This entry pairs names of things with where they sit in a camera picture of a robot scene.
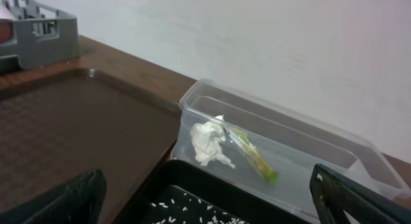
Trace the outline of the clear plastic bin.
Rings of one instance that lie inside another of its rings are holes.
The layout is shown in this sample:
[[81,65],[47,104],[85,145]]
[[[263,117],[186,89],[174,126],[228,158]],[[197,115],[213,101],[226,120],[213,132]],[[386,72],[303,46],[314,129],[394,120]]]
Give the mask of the clear plastic bin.
[[264,180],[232,139],[221,144],[231,164],[212,160],[205,170],[311,223],[319,222],[310,192],[316,164],[390,200],[410,196],[409,186],[369,141],[240,90],[199,80],[180,100],[180,109],[179,136],[171,153],[174,159],[198,164],[192,134],[201,124],[213,127],[201,135],[203,142],[223,130],[239,130],[277,172],[277,180]]

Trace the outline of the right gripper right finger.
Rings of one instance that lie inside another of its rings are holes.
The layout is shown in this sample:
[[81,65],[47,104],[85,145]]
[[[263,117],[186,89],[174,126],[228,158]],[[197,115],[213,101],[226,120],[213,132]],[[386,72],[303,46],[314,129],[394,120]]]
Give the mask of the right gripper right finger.
[[410,224],[409,209],[323,164],[313,168],[310,192],[321,223],[349,223],[350,215],[359,223]]

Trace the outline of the green snack wrapper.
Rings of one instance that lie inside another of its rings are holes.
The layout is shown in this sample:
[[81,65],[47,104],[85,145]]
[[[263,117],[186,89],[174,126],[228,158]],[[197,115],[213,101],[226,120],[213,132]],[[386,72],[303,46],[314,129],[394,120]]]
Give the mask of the green snack wrapper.
[[260,156],[258,149],[249,141],[247,132],[236,128],[224,128],[228,140],[240,151],[249,165],[267,183],[275,184],[278,172],[273,170]]

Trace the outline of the black waste tray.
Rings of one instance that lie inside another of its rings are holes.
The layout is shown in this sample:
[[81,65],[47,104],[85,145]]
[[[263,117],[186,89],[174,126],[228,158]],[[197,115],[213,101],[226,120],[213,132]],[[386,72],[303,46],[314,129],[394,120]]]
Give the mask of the black waste tray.
[[115,223],[304,223],[304,220],[184,161],[150,173]]

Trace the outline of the white napkin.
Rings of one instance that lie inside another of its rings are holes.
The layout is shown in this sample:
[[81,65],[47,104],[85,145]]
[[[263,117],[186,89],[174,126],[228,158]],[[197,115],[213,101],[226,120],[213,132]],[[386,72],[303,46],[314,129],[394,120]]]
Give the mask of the white napkin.
[[211,161],[221,163],[235,169],[231,159],[223,154],[221,142],[226,141],[224,129],[212,121],[195,123],[190,130],[191,143],[195,150],[195,159],[205,167]]

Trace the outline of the rice food scraps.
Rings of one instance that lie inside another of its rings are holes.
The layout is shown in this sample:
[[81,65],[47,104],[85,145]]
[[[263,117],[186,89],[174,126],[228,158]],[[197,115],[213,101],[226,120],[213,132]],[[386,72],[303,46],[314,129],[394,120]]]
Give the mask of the rice food scraps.
[[247,224],[247,221],[203,199],[173,191],[150,203],[144,223]]

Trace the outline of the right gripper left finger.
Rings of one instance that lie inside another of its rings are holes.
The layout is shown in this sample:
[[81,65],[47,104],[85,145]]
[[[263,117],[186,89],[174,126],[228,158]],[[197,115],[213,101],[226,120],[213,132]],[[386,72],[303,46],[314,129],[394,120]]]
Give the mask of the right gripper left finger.
[[1,213],[2,224],[97,224],[107,191],[103,171],[90,169]]

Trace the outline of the grey dish rack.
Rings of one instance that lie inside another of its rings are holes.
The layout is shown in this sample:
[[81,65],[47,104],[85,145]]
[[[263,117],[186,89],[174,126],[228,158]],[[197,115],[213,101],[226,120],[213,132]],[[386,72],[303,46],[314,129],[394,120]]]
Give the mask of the grey dish rack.
[[1,74],[78,55],[75,15],[35,0],[1,0]]

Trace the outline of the brown serving tray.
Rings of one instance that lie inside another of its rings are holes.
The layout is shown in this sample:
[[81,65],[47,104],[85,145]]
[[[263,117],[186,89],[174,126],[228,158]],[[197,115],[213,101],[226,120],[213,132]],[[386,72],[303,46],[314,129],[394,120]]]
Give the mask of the brown serving tray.
[[93,168],[107,181],[100,223],[117,216],[175,142],[173,103],[94,69],[1,89],[1,211]]

